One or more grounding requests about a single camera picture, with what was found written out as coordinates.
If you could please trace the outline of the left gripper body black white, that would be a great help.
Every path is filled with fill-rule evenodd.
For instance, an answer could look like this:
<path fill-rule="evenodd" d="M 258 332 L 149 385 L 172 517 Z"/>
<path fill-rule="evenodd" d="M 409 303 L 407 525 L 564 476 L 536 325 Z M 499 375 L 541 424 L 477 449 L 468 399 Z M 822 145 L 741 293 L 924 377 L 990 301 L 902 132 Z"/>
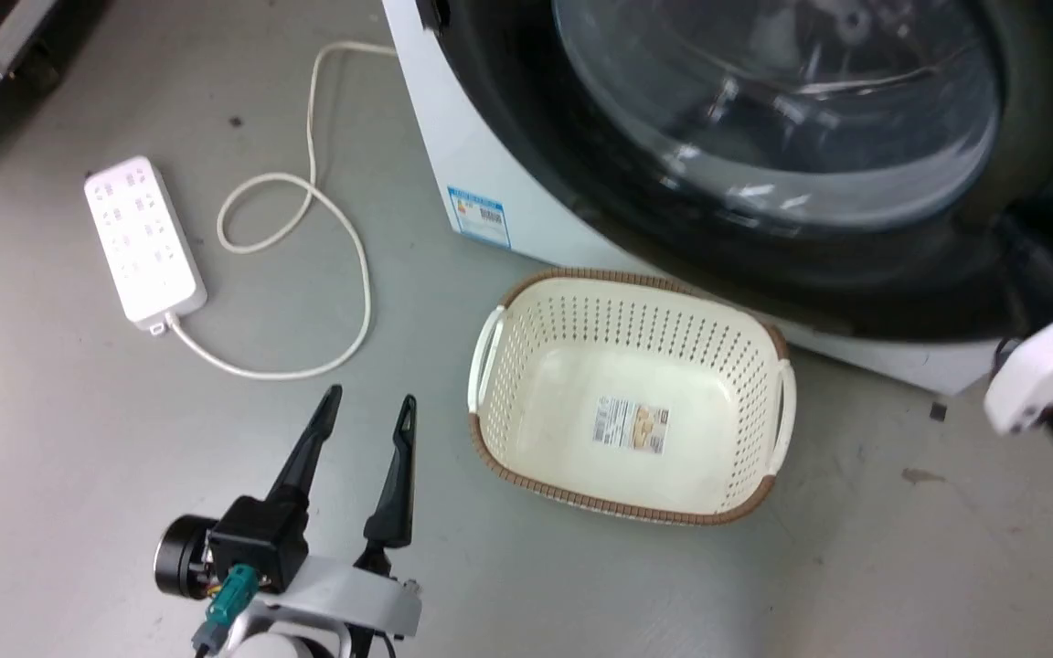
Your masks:
<path fill-rule="evenodd" d="M 280 623 L 293 632 L 277 657 L 365 657 L 374 641 L 393 653 L 418 632 L 419 584 L 393 578 L 389 550 L 365 540 L 352 563 L 311 557 L 307 520 L 307 505 L 275 514 L 266 500 L 242 496 L 220 519 L 171 522 L 155 550 L 154 580 L 164 594 L 207 604 L 188 642 L 194 655 L 266 655 L 261 637 Z"/>

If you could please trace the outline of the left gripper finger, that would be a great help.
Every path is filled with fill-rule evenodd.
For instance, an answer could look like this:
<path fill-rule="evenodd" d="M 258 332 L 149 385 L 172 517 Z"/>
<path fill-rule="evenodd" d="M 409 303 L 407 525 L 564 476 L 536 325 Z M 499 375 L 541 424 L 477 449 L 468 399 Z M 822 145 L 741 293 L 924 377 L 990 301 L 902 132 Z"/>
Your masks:
<path fill-rule="evenodd" d="M 319 454 L 334 432 L 342 398 L 342 385 L 334 384 L 319 400 L 266 497 L 266 504 L 275 514 L 289 514 L 309 504 Z"/>
<path fill-rule="evenodd" d="M 367 518 L 369 549 L 406 549 L 412 543 L 415 493 L 417 399 L 408 395 L 392 436 L 393 453 L 375 512 Z"/>

